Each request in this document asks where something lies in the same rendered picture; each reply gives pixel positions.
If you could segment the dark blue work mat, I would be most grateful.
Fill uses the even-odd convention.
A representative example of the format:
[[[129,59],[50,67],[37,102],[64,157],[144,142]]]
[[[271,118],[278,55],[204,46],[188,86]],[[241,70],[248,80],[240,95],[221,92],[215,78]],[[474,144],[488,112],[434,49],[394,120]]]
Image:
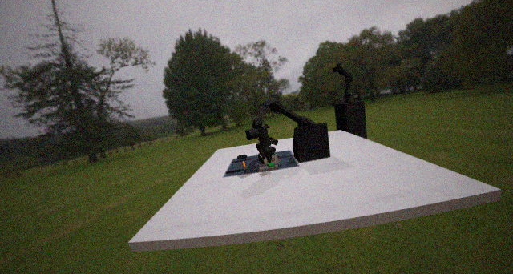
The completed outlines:
[[[275,152],[275,154],[277,154],[277,159],[281,160],[281,162],[277,164],[278,170],[293,168],[293,167],[300,167],[298,162],[296,161],[293,153],[291,152],[291,150],[279,151],[279,152]],[[238,161],[238,160],[242,160],[242,159],[237,159],[237,158],[232,159],[232,162],[228,166],[228,169],[226,172],[240,170],[240,169],[242,171],[235,172],[235,173],[229,173],[229,174],[224,173],[223,177],[226,178],[226,177],[232,177],[232,176],[238,176],[238,175],[248,175],[248,174],[260,173],[259,165],[263,164],[263,163],[261,163],[259,161],[258,155],[247,156],[246,159],[250,159],[250,160],[244,161],[246,168],[244,168],[243,161],[237,162],[237,163],[232,163],[234,161]]]

